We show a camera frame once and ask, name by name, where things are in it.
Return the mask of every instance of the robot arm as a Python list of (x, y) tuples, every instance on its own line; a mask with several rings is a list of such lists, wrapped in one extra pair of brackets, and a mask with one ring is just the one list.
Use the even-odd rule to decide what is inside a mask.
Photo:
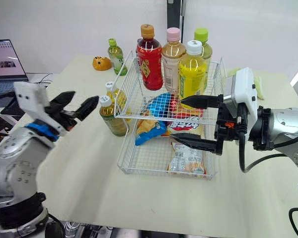
[[(254, 165), (277, 156), (288, 156), (298, 167), (298, 109), (257, 109), (257, 95), (253, 74), (244, 68), (227, 78), (224, 94), (215, 96), (190, 96), (181, 101), (195, 108), (218, 108), (215, 129), (216, 140), (180, 133), (171, 135), (191, 148), (222, 154), (224, 141), (239, 143), (241, 170), (246, 173)], [(276, 149), (282, 154), (263, 157), (245, 168), (244, 148), (247, 140), (253, 141), (255, 150)]]
[(74, 118), (84, 120), (96, 108), (98, 96), (68, 112), (63, 108), (74, 92), (49, 102), (44, 87), (25, 82), (14, 86), (20, 107), (34, 122), (18, 128), (0, 144), (0, 233), (12, 238), (49, 237), (48, 211), (42, 206), (45, 195), (37, 192), (38, 167), (54, 148), (53, 142), (75, 126)]

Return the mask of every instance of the laptop screen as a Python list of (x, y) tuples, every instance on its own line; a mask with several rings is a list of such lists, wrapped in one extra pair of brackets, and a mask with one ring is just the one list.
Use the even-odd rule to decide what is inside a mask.
[(0, 40), (0, 81), (27, 79), (10, 40)]

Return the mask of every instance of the orange bottle cap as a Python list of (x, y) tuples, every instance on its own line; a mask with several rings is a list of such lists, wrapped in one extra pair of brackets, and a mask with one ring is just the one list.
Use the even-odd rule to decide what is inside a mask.
[(141, 25), (141, 36), (143, 38), (151, 39), (154, 37), (153, 26), (149, 24)]

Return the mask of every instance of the orange toy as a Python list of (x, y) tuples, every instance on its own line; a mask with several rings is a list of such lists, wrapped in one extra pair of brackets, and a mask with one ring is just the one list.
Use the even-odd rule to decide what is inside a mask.
[(108, 70), (111, 68), (111, 61), (109, 58), (96, 56), (93, 59), (93, 67), (99, 71)]

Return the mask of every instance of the snack bag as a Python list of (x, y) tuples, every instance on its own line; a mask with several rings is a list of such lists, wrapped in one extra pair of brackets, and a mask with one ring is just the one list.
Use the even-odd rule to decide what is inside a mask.
[(167, 117), (170, 99), (170, 93), (160, 94), (153, 98), (152, 102), (147, 106), (147, 111), (154, 117)]
[[(190, 120), (199, 121), (199, 117), (192, 116)], [(204, 127), (202, 124), (198, 124), (197, 122), (181, 122), (181, 121), (169, 121), (167, 123), (167, 130), (166, 133), (162, 136), (170, 136), (171, 134), (177, 133), (189, 133), (189, 134), (196, 134), (204, 137)]]
[(203, 117), (203, 109), (186, 109), (181, 106), (178, 98), (175, 98), (174, 95), (171, 95), (170, 104), (169, 104), (169, 112), (173, 118), (183, 119), (191, 116), (196, 116), (198, 118)]
[(139, 120), (135, 145), (142, 145), (153, 137), (166, 132), (166, 122), (161, 120)]
[(191, 149), (178, 142), (172, 142), (171, 144), (175, 151), (175, 156), (168, 166), (168, 171), (189, 172), (199, 175), (206, 174), (203, 163), (204, 151)]

